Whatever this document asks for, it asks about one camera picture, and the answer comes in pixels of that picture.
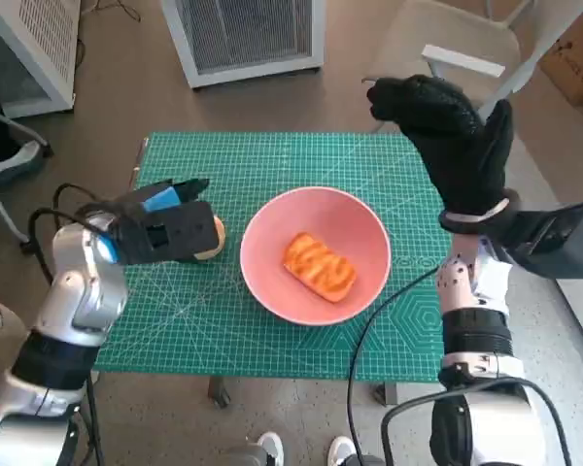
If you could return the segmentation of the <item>bare left hand blue tape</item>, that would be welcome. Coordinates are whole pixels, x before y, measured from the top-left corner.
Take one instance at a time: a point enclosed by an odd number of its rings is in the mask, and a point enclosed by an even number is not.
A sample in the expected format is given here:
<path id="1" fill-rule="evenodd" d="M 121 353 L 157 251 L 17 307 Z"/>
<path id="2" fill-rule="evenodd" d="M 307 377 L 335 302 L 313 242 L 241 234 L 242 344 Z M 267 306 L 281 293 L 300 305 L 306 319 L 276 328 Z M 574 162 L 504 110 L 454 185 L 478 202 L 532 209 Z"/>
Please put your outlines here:
<path id="1" fill-rule="evenodd" d="M 168 179 L 129 191 L 114 200 L 85 204 L 78 209 L 78 215 L 109 214 L 117 231 L 213 234 L 217 232 L 217 224 L 212 210 L 198 200 L 208 186 L 208 179 L 184 182 Z"/>

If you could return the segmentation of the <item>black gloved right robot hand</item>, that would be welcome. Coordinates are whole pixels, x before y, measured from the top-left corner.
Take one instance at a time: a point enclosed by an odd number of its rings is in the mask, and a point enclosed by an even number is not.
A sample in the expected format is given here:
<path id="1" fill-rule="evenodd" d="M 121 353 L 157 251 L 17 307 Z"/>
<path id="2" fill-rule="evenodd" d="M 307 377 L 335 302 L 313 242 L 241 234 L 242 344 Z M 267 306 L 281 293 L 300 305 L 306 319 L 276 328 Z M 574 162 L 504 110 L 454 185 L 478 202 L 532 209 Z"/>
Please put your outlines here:
<path id="1" fill-rule="evenodd" d="M 395 123 L 415 146 L 447 212 L 482 216 L 503 200 L 514 138 L 509 101 L 482 118 L 461 90 L 425 75 L 380 78 L 366 97 L 372 116 Z"/>

